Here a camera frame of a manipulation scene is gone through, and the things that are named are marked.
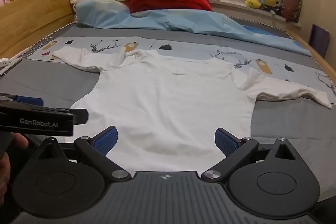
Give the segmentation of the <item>person's left hand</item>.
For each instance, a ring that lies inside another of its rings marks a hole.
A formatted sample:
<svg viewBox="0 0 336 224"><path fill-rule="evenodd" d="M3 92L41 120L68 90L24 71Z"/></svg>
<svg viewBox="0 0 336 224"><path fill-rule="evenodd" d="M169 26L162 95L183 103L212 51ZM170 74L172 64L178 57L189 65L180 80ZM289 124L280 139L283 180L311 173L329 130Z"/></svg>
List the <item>person's left hand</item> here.
<svg viewBox="0 0 336 224"><path fill-rule="evenodd" d="M19 133L14 133L14 140L17 145L23 149L29 146L28 140ZM0 161L0 206L5 202L5 194L7 192L7 184L10 180L10 160L8 154L5 152Z"/></svg>

